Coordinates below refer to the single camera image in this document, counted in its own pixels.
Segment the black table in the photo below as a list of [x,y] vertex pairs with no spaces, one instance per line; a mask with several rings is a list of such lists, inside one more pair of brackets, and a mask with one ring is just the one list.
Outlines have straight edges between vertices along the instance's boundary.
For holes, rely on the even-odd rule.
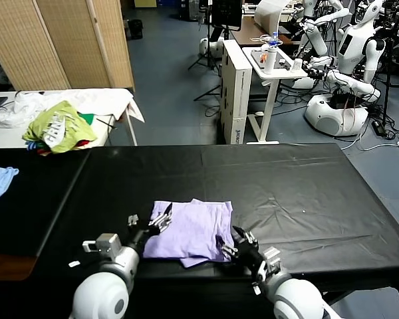
[[[73,288],[94,271],[68,267],[91,257],[84,240],[124,237],[127,216],[149,216],[154,200],[192,198],[232,201],[233,225],[251,229],[262,250],[277,247],[284,266],[321,291],[342,296],[399,284],[399,224],[336,144],[93,149],[29,281],[71,290],[63,303],[70,305]],[[245,303],[256,314],[271,310],[248,276],[222,264],[185,270],[177,261],[143,261],[131,298],[133,314],[145,306],[160,313],[176,301],[182,314],[210,306],[241,314]]]
[[19,169],[0,197],[0,280],[29,276],[87,157],[0,150],[0,167]]

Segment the cardboard box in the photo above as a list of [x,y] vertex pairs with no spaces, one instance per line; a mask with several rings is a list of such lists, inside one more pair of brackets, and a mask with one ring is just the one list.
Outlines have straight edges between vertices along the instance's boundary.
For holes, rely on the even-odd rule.
[[244,141],[245,123],[247,118],[226,118],[221,127],[226,144],[242,144]]
[[227,144],[242,144],[253,68],[235,40],[223,42],[221,125]]

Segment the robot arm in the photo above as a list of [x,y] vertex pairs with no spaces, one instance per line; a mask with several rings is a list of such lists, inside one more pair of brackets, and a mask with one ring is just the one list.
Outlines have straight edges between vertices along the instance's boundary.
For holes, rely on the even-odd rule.
[[372,39],[368,41],[365,48],[365,72],[364,72],[364,82],[371,83],[374,78],[375,71],[377,71],[378,61],[384,52],[386,43],[381,39]]
[[[303,0],[303,15],[305,17],[313,17],[313,10],[315,10],[317,2],[318,0]],[[340,0],[329,0],[328,2],[336,10],[344,8]]]
[[127,310],[134,276],[146,242],[168,228],[172,204],[153,221],[129,216],[130,238],[121,244],[117,234],[101,234],[95,241],[85,241],[87,253],[99,253],[103,261],[99,271],[86,278],[74,294],[70,319],[120,319]]
[[328,48],[322,38],[321,32],[318,30],[318,26],[343,18],[350,13],[347,8],[342,6],[342,3],[339,0],[330,0],[329,3],[336,9],[336,12],[331,13],[330,15],[324,15],[316,20],[306,19],[303,22],[303,30],[306,32],[306,36],[311,42],[313,48],[320,56],[326,55]]
[[222,243],[222,251],[235,263],[246,266],[253,277],[254,292],[273,303],[273,312],[280,319],[331,319],[340,316],[323,300],[318,288],[307,280],[298,280],[281,266],[279,251],[273,247],[263,254],[251,232],[233,227],[235,247]]
[[330,83],[339,84],[340,88],[347,93],[353,91],[354,95],[366,100],[367,102],[377,101],[380,97],[380,91],[371,84],[341,74],[338,70],[329,70],[325,79]]
[[320,57],[313,57],[309,62],[309,66],[312,68],[317,68],[319,66],[334,66],[337,65],[337,57],[336,56],[320,56]]

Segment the blue floor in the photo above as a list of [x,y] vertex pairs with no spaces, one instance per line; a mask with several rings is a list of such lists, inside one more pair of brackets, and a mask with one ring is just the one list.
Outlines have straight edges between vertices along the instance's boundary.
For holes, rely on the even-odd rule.
[[[217,73],[202,66],[188,72],[188,66],[197,58],[198,45],[207,33],[206,27],[195,22],[174,19],[173,10],[137,9],[127,12],[130,18],[141,19],[144,38],[129,41],[130,60],[136,85],[135,99],[146,123],[134,120],[134,129],[139,145],[190,145],[215,144],[217,116],[207,117],[209,106],[217,106],[214,97],[204,101],[193,99],[219,83]],[[399,84],[399,77],[393,83]],[[257,79],[252,91],[265,92]],[[274,114],[299,106],[282,105]],[[250,110],[262,110],[263,103],[251,103]],[[336,142],[349,145],[314,131],[303,118],[304,109],[272,117],[268,140],[282,143]],[[393,88],[389,97],[389,115],[395,119],[399,129],[399,88]],[[115,146],[132,145],[122,124],[117,124],[108,141]],[[249,124],[245,141],[253,141]],[[377,144],[392,143],[376,137],[369,127],[362,138],[364,148]],[[349,160],[368,182],[377,196],[399,222],[399,148],[381,147],[369,152],[353,146],[344,151]],[[344,318],[380,319],[399,318],[399,296],[391,288],[359,291],[335,304],[335,309]]]

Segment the white cloth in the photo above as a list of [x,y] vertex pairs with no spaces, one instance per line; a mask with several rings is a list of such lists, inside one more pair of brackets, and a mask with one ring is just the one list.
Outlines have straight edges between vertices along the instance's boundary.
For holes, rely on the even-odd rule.
[[123,88],[87,88],[77,90],[48,91],[44,95],[21,92],[15,103],[0,109],[0,128],[18,128],[32,122],[43,110],[62,101],[68,101],[83,114],[113,115],[119,119],[129,107],[129,115],[145,122],[133,95]]

